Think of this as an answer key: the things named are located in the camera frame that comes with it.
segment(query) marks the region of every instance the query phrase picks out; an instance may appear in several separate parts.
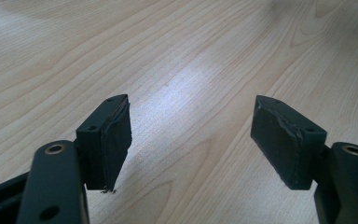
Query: light wood surface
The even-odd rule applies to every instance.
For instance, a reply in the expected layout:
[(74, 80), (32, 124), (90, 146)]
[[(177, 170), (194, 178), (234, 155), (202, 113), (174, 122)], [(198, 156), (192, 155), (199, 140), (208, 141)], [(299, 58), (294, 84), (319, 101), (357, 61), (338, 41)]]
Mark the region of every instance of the light wood surface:
[(0, 1), (0, 183), (121, 93), (133, 143), (91, 223), (317, 223), (250, 138), (255, 96), (358, 144), (358, 0)]

